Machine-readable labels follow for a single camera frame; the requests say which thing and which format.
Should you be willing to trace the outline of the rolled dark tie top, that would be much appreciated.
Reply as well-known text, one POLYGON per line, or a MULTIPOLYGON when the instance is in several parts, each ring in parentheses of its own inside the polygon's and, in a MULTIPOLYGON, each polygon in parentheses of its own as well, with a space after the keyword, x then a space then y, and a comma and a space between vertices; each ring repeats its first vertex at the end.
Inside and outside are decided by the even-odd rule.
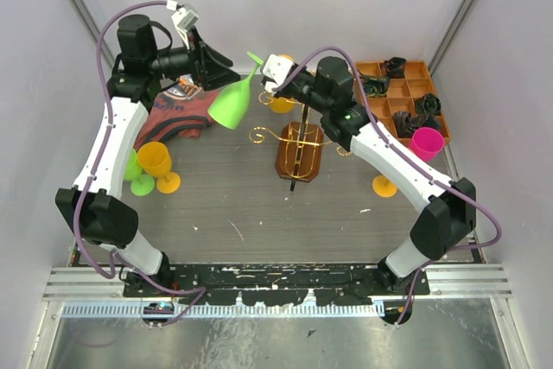
POLYGON ((392 57, 385 60, 383 63, 385 76, 390 79, 404 79, 406 64, 407 60, 402 57, 392 57))

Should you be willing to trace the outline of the rolled dark tie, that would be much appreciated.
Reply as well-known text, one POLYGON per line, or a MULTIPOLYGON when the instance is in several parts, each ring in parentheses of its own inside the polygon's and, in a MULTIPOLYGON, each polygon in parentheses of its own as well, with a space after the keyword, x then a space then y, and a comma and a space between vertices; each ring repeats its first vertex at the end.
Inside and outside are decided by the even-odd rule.
POLYGON ((402 57, 392 57, 385 60, 383 63, 385 76, 390 79, 404 79, 406 64, 407 60, 402 57))
POLYGON ((433 93, 424 94, 414 103, 418 115, 439 116, 441 114, 441 100, 433 93))

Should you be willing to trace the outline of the red folded t-shirt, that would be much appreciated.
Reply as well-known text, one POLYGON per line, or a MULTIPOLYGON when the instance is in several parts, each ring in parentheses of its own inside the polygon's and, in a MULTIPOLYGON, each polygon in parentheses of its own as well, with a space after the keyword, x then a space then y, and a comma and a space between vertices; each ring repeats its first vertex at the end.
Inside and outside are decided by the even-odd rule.
POLYGON ((181 76, 156 96, 134 149, 139 150, 149 142, 166 143, 174 137, 199 137, 204 129, 214 124, 208 108, 218 94, 219 90, 205 91, 196 86, 190 76, 181 76))

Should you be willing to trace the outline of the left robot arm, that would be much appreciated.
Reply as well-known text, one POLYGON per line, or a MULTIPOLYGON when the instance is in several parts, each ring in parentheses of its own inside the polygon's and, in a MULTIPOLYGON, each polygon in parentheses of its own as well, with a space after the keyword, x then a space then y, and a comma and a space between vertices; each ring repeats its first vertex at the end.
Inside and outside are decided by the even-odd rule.
POLYGON ((124 172, 139 131, 146 123, 164 78, 188 75, 208 92, 238 81, 232 61, 200 37, 197 15, 188 6, 172 15, 184 45, 158 48, 157 22, 124 10, 111 19, 118 25, 121 52, 110 78, 100 79, 105 98, 103 121, 84 168, 69 189, 61 188, 55 204, 70 226, 81 254, 106 278, 86 249, 98 245, 127 266, 143 273, 142 286, 152 296, 165 296, 173 286, 168 258, 138 230, 138 215, 121 200, 124 172))

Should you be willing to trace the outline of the rolled dark tie right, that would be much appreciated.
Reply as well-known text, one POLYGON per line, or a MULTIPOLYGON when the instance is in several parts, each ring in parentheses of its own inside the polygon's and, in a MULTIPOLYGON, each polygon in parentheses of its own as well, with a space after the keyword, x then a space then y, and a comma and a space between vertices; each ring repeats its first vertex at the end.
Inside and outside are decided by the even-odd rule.
POLYGON ((414 103, 418 115, 439 116, 441 114, 441 100, 433 93, 424 94, 414 103))

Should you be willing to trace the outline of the rolled green patterned tie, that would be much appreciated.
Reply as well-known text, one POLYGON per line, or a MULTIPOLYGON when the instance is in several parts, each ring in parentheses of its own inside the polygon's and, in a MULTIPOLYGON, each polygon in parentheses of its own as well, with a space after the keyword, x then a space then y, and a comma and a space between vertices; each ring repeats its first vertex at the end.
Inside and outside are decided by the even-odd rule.
POLYGON ((363 92, 367 98, 383 98, 386 96, 391 79, 388 77, 361 77, 363 92))

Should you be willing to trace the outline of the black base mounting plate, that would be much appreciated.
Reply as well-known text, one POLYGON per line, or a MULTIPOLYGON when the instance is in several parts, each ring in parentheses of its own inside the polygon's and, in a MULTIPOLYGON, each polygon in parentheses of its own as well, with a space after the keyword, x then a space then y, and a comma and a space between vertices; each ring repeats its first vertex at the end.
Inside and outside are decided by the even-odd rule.
POLYGON ((376 296, 405 296, 411 277, 383 283, 373 264, 178 264, 169 271, 175 290, 205 288, 199 305, 299 305, 309 294, 319 307, 369 305, 376 296))

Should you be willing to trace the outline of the rolled maroon tie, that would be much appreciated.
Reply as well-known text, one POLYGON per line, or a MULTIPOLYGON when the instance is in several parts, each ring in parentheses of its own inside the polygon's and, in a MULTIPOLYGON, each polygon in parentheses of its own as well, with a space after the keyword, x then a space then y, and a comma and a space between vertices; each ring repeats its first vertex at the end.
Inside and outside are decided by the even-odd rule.
POLYGON ((428 127, 433 130, 440 130, 442 127, 433 115, 412 115, 407 111, 395 112, 392 115, 392 121, 399 138, 411 138, 415 131, 422 127, 428 127))

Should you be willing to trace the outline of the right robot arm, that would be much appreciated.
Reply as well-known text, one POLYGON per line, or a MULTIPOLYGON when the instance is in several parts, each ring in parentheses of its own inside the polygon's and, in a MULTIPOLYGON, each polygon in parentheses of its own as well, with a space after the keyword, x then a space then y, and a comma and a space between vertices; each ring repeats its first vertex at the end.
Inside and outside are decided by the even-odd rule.
POLYGON ((266 92, 318 111, 326 136, 391 180, 416 209, 418 218, 407 239, 378 263, 383 291, 402 292, 413 271, 442 258, 474 230, 474 184, 453 181, 431 168, 367 110, 366 99, 357 101, 353 87, 361 79, 350 60, 328 56, 310 73, 304 65, 272 54, 262 74, 266 92))

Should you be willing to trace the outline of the orange wine glass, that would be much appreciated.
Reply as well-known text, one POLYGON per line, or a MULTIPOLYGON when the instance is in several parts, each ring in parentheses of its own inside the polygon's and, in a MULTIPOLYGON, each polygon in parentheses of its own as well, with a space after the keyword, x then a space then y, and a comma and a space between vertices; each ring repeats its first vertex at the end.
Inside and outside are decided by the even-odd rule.
POLYGON ((144 144, 137 152, 137 159, 143 170, 156 179, 156 188, 159 192, 172 194, 179 189, 181 178, 172 170, 172 158, 164 143, 144 144))
POLYGON ((284 114, 292 111, 296 106, 294 100, 286 98, 276 98, 273 96, 269 102, 269 108, 275 113, 284 114))
POLYGON ((373 179, 372 189, 382 198, 391 198, 397 192, 397 187, 384 175, 378 175, 373 179))

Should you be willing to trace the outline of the aluminium rail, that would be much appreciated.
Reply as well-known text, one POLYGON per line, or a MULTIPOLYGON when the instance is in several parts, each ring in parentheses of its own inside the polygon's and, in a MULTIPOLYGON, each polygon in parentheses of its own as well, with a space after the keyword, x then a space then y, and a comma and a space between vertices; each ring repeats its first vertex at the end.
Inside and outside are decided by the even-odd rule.
MULTIPOLYGON (((431 298, 511 298, 512 289, 500 264, 432 264, 424 269, 431 298)), ((124 283, 105 279, 87 267, 51 270, 43 297, 56 301, 122 299, 124 283)))

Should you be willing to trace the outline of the green wine glass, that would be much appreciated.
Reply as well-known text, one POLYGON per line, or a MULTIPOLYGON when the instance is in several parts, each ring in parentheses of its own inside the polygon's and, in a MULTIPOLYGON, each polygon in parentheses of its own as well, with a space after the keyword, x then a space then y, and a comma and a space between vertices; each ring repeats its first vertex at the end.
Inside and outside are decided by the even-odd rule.
POLYGON ((228 86, 225 86, 209 106, 207 113, 216 123, 229 130, 236 130, 248 111, 251 99, 251 80, 264 61, 248 51, 255 62, 249 74, 228 86))
POLYGON ((151 175, 143 172, 143 167, 137 159, 137 152, 132 149, 124 171, 124 180, 130 183, 130 191, 135 196, 150 194, 156 182, 151 175))

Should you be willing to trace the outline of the pink wine glass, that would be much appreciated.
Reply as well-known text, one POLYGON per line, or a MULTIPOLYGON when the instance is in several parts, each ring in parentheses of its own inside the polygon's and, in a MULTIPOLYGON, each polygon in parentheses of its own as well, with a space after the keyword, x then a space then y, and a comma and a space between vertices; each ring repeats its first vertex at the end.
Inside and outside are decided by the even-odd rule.
POLYGON ((442 134, 429 127, 416 130, 409 142, 408 148, 424 162, 431 161, 444 147, 442 134))

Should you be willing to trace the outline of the wooden compartment tray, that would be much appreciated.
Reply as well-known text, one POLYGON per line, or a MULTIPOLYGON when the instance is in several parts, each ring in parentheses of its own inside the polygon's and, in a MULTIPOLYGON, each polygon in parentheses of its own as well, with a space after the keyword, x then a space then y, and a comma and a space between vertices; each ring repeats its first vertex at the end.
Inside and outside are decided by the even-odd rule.
MULTIPOLYGON (((384 77, 385 64, 383 61, 357 61, 356 67, 360 74, 371 77, 384 77)), ((372 113, 385 125, 386 129, 405 147, 410 142, 409 137, 397 133, 397 126, 393 115, 399 111, 408 112, 411 116, 417 116, 416 102, 433 93, 437 96, 434 82, 429 73, 428 66, 423 60, 408 60, 404 69, 402 79, 391 79, 389 88, 384 97, 368 98, 372 113)), ((434 115, 434 120, 439 124, 444 143, 447 145, 451 140, 447 120, 443 111, 434 115)))

